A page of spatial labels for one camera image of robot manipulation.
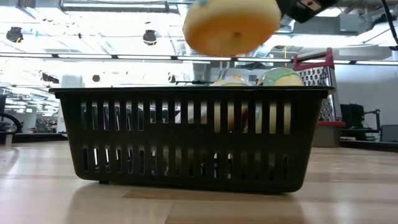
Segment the box grater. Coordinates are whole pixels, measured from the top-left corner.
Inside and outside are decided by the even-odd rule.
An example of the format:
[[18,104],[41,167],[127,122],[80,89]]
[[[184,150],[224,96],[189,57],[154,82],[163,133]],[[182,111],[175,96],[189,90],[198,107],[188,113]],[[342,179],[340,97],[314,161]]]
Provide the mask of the box grater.
[[293,70],[298,72],[305,86],[330,86],[335,92],[322,101],[319,121],[341,121],[341,108],[331,48],[326,51],[294,57]]

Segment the wooden table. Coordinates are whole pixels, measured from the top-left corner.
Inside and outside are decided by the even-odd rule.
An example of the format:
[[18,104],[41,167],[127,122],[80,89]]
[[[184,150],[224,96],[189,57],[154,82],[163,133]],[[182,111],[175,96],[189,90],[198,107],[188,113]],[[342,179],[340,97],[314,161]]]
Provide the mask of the wooden table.
[[0,147],[1,224],[398,223],[398,154],[313,149],[294,194],[99,185],[73,171],[67,142]]

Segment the wooden surface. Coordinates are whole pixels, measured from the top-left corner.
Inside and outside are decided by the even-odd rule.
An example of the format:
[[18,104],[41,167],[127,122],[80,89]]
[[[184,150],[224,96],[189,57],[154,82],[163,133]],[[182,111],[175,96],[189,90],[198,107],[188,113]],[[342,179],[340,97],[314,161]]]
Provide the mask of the wooden surface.
[[398,154],[313,149],[294,194],[99,185],[74,173],[67,142],[0,147],[1,224],[398,223]]

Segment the black plastic basket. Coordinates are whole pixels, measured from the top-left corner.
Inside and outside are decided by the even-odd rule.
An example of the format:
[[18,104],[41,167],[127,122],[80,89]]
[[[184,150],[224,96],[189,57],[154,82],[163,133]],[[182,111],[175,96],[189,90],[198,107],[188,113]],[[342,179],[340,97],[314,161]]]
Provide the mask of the black plastic basket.
[[[324,86],[173,86],[50,91],[61,101],[73,165],[82,179],[294,192],[303,184],[320,105],[331,90]],[[215,131],[215,103],[220,105],[219,132]],[[230,105],[233,131],[228,130]],[[247,130],[242,128],[242,105],[248,109]],[[270,117],[270,105],[276,105],[274,134],[270,119],[265,119]],[[176,106],[180,123],[175,123]],[[193,118],[188,108],[193,108]],[[202,108],[206,108],[205,124]],[[259,111],[261,133],[256,131]]]

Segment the metal grater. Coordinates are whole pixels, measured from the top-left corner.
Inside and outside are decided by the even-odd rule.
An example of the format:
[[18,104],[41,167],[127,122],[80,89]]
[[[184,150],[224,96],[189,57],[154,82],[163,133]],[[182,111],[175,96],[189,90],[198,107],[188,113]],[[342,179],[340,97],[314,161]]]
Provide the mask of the metal grater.
[[[305,86],[332,86],[336,88],[335,70],[330,67],[315,67],[297,72]],[[322,101],[319,121],[341,121],[337,90]]]

